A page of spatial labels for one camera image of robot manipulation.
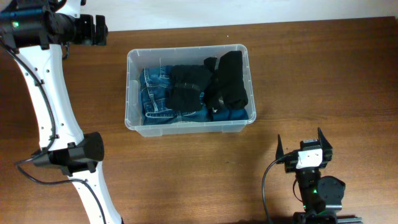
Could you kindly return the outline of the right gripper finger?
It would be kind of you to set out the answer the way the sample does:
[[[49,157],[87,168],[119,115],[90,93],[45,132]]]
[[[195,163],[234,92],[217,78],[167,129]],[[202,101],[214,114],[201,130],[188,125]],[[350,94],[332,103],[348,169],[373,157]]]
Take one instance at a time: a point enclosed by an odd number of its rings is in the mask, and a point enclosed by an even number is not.
[[[284,156],[285,156],[285,154],[284,154],[284,148],[282,146],[282,140],[281,140],[280,134],[278,134],[277,135],[277,149],[276,149],[276,152],[275,152],[275,159],[277,161],[280,161],[280,160],[282,160],[282,158]]]
[[[321,128],[318,128],[318,140],[320,142],[320,145],[324,151],[326,150],[332,150],[331,144],[328,142],[326,137],[323,135]]]

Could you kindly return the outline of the blue taped shirt bundle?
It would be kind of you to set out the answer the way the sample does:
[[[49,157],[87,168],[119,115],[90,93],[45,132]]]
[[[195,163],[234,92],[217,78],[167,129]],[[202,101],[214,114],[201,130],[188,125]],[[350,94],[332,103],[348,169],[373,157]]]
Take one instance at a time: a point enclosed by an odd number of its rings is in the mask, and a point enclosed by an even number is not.
[[[245,109],[241,110],[213,109],[210,115],[212,121],[239,121],[239,120],[248,119],[248,114]]]

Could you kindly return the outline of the dark blue jeans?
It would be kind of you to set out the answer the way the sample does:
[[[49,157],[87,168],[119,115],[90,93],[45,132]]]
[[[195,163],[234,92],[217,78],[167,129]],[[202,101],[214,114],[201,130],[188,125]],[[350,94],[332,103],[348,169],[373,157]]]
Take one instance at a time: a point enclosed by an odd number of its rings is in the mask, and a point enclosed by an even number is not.
[[[166,106],[173,88],[170,79],[172,66],[144,68],[139,75],[141,84],[141,111],[144,125],[172,123],[203,123],[210,121],[210,115],[204,103],[201,110],[181,112]]]

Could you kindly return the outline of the black taped clothing bundle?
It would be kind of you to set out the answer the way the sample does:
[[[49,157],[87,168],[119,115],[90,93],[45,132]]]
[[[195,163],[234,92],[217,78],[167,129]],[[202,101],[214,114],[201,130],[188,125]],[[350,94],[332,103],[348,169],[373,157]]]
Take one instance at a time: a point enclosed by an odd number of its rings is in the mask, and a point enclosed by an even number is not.
[[[204,95],[209,115],[213,109],[245,109],[248,95],[243,81],[242,51],[230,51],[221,58],[208,57],[204,65],[213,74]]]

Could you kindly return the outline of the black cloth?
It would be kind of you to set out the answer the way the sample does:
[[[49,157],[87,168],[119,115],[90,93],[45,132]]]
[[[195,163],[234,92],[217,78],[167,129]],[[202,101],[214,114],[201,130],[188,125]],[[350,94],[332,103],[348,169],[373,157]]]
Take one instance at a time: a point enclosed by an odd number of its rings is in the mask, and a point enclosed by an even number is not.
[[[209,85],[212,73],[204,65],[175,65],[171,68],[172,90],[168,108],[180,112],[196,112],[202,108],[200,95]]]

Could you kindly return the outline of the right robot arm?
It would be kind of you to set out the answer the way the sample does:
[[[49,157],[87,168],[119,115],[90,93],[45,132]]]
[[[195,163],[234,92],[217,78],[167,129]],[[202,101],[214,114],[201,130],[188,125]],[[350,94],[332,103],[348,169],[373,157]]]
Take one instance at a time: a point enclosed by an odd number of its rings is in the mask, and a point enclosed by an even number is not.
[[[303,212],[293,215],[293,224],[355,224],[362,223],[360,217],[338,217],[342,210],[342,199],[346,184],[333,176],[322,176],[324,169],[332,160],[333,148],[318,129],[316,139],[300,142],[300,148],[284,153],[281,138],[276,149],[276,163],[283,164],[286,173],[295,173],[294,184],[298,185]]]

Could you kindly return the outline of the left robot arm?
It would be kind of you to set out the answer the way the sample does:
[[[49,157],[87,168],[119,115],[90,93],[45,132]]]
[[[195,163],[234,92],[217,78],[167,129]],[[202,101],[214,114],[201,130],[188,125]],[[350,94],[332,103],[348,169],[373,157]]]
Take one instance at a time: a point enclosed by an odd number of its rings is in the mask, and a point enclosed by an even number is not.
[[[2,1],[1,46],[18,64],[37,118],[39,149],[29,162],[61,170],[91,223],[122,223],[104,180],[103,139],[79,127],[63,75],[72,44],[106,44],[105,17],[82,14],[84,5],[82,0]]]

